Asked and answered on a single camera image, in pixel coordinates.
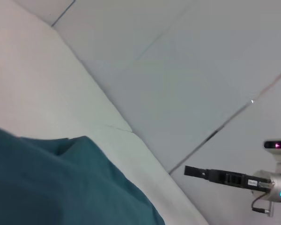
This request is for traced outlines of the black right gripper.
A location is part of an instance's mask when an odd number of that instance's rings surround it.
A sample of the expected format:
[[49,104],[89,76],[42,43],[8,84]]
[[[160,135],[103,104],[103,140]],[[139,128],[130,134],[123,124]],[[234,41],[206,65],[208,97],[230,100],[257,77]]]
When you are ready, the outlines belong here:
[[268,185],[270,184],[269,179],[261,177],[235,172],[225,174],[220,170],[201,169],[191,166],[185,166],[184,175],[243,189],[268,189]]

